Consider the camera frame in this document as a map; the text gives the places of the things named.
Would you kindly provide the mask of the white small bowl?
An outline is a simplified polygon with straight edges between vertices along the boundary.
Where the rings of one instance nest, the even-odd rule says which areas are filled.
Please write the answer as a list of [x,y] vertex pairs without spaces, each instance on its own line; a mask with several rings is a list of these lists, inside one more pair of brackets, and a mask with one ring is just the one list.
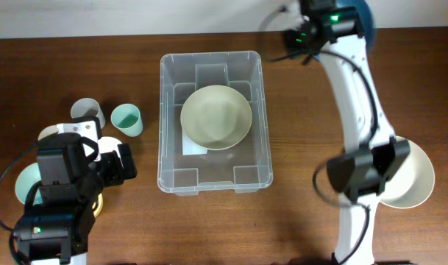
[[112,151],[119,153],[118,146],[120,144],[122,144],[122,142],[120,140],[118,140],[117,138],[110,137],[110,136],[102,136],[98,140],[99,153],[103,154],[103,153],[108,153],[108,152],[112,152]]

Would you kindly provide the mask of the yellow small bowl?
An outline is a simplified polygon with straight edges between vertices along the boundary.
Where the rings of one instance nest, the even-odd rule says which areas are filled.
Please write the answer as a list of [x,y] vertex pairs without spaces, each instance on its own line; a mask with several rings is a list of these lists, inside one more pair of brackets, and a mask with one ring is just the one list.
[[93,209],[93,215],[96,218],[102,211],[104,201],[102,194],[99,194],[97,197],[97,200],[94,202],[92,209]]

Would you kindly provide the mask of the mint green cup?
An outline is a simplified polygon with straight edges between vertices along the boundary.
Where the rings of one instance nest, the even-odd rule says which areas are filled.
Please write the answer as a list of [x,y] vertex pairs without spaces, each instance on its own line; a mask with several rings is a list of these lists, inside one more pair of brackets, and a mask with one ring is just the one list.
[[129,137],[137,137],[143,132],[141,112],[133,104],[117,106],[112,111],[110,119],[115,128]]

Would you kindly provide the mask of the dark blue plate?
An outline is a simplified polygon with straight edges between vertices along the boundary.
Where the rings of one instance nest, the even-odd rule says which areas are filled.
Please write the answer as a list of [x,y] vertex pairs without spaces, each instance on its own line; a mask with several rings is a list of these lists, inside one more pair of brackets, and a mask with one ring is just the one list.
[[374,16],[366,0],[337,0],[337,7],[355,7],[365,30],[366,51],[370,52],[376,40]]

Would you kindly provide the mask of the grey cup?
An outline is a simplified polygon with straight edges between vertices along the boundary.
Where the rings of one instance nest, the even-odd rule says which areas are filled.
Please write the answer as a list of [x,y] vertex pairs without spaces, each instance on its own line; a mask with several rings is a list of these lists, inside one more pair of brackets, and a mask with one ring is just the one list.
[[92,98],[82,98],[77,100],[71,107],[71,118],[79,118],[83,116],[95,116],[99,119],[100,127],[103,129],[106,119],[99,103]]

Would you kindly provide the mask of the cream cup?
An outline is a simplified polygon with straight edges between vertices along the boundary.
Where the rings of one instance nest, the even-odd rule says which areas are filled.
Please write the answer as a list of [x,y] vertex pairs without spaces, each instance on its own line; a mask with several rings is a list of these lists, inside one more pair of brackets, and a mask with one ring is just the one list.
[[44,128],[40,134],[38,135],[38,140],[42,140],[47,136],[53,135],[53,134],[57,134],[59,132],[59,129],[56,125],[50,125],[46,128]]

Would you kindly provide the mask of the mint green small bowl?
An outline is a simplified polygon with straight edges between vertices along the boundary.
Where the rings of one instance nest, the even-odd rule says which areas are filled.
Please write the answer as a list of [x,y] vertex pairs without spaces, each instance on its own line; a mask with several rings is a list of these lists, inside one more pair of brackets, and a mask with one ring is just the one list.
[[24,204],[31,187],[41,181],[40,169],[37,163],[27,166],[18,176],[15,183],[15,195]]

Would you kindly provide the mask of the cream plate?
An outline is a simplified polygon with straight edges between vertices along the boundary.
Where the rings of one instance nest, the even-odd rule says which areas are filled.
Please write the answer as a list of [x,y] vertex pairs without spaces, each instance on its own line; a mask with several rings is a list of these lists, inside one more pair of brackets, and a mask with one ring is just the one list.
[[415,208],[427,201],[435,186],[435,171],[426,152],[408,140],[410,154],[386,183],[380,202],[397,209]]
[[214,151],[239,144],[249,133],[252,119],[252,107],[245,96],[224,85],[196,90],[180,113],[180,124],[187,136]]

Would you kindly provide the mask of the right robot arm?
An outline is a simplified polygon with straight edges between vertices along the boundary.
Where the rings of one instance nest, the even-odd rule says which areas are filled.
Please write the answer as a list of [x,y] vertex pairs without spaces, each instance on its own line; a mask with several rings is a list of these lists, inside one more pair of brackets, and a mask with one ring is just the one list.
[[340,211],[332,264],[373,264],[374,219],[387,182],[410,154],[385,117],[367,61],[371,12],[364,1],[301,1],[304,21],[284,32],[285,46],[317,58],[330,81],[341,117],[344,150],[325,170],[336,199],[316,193]]

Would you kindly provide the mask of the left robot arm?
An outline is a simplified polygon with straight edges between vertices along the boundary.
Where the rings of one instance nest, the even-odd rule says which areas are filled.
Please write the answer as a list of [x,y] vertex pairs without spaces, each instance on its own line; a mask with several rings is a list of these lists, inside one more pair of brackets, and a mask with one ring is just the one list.
[[10,252],[17,264],[83,264],[96,221],[93,204],[104,188],[136,177],[132,151],[119,144],[101,153],[95,141],[74,132],[47,136],[38,146],[41,179],[28,191]]

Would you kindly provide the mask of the clear plastic storage container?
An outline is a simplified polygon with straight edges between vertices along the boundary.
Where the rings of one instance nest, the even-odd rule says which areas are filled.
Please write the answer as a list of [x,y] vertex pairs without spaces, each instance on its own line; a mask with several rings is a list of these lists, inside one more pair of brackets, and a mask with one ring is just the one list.
[[260,55],[164,55],[158,188],[179,196],[250,193],[269,187],[273,179]]

